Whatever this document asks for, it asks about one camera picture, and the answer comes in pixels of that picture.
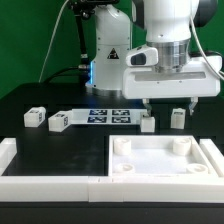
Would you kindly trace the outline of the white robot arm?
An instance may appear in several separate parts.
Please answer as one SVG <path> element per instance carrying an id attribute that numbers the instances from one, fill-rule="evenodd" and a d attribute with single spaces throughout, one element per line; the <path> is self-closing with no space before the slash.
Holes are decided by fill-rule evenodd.
<path id="1" fill-rule="evenodd" d="M 139 99 L 200 97 L 220 92 L 222 58 L 199 49 L 196 29 L 214 16 L 217 0 L 131 0 L 132 15 L 108 3 L 96 5 L 97 53 L 86 87 L 100 95 Z"/>

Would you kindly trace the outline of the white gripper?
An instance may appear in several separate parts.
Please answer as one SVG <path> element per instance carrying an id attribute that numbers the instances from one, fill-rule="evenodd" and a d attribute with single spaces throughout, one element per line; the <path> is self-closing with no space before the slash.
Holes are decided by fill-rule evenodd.
<path id="1" fill-rule="evenodd" d="M 142 99 L 150 117 L 149 99 L 192 97 L 188 107 L 192 116 L 197 97 L 217 96 L 221 89 L 220 78 L 203 57 L 193 57 L 179 72 L 156 72 L 153 66 L 133 66 L 130 56 L 126 57 L 126 64 L 122 93 L 126 99 Z"/>

